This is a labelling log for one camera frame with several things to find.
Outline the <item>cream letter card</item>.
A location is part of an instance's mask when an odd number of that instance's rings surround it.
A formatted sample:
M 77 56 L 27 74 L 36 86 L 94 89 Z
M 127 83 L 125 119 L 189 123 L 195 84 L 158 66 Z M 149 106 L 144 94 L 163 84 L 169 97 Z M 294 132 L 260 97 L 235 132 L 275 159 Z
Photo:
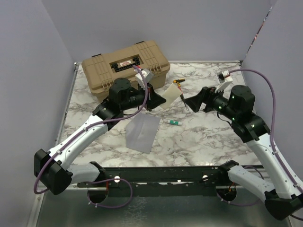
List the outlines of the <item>cream letter card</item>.
M 166 100 L 166 102 L 161 104 L 160 107 L 163 110 L 168 109 L 170 107 L 170 105 L 181 95 L 182 95 L 182 92 L 178 88 L 178 86 L 176 86 L 175 84 L 171 84 L 161 95 L 161 97 L 163 97 Z

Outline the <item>green white glue stick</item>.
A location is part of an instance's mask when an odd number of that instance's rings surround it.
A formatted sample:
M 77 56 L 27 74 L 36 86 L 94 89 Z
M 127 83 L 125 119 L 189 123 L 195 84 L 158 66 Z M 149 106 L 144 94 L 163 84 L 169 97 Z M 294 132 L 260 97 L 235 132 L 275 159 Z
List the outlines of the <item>green white glue stick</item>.
M 182 125 L 182 123 L 180 121 L 174 121 L 174 120 L 166 120 L 166 123 L 171 124 L 171 125 L 177 125 L 177 126 Z

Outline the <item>grey translucent envelope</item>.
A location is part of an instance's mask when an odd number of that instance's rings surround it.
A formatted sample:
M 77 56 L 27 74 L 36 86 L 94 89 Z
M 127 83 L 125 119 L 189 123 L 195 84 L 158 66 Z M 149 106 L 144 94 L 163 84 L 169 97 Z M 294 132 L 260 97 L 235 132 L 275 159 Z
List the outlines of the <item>grey translucent envelope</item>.
M 126 126 L 126 147 L 150 154 L 158 131 L 160 118 L 138 113 Z

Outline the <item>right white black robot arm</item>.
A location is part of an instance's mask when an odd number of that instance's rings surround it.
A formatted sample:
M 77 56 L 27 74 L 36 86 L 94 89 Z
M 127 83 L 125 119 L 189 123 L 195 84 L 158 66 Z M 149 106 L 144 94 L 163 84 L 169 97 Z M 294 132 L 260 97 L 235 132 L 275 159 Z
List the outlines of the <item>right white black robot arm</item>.
M 303 193 L 298 188 L 301 180 L 293 171 L 283 169 L 287 164 L 280 163 L 282 155 L 270 141 L 267 124 L 253 112 L 254 102 L 251 89 L 244 85 L 234 86 L 229 98 L 215 87 L 203 87 L 197 95 L 185 99 L 195 113 L 205 104 L 204 112 L 216 111 L 231 120 L 235 134 L 254 152 L 271 179 L 267 182 L 229 161 L 226 169 L 218 172 L 218 181 L 223 185 L 241 185 L 264 202 L 275 219 L 283 220 L 303 207 Z

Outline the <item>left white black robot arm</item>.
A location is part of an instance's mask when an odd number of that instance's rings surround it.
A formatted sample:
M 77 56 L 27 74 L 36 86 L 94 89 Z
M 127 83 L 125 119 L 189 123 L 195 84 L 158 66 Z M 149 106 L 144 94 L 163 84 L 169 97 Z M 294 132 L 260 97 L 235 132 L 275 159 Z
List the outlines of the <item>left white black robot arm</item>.
M 166 99 L 157 94 L 150 83 L 134 88 L 126 78 L 115 79 L 107 98 L 80 128 L 57 146 L 35 153 L 35 177 L 54 195 L 73 183 L 90 182 L 95 187 L 101 186 L 105 179 L 101 166 L 89 163 L 78 171 L 72 170 L 70 166 L 74 159 L 95 139 L 124 120 L 125 110 L 138 107 L 150 111 L 165 102 Z

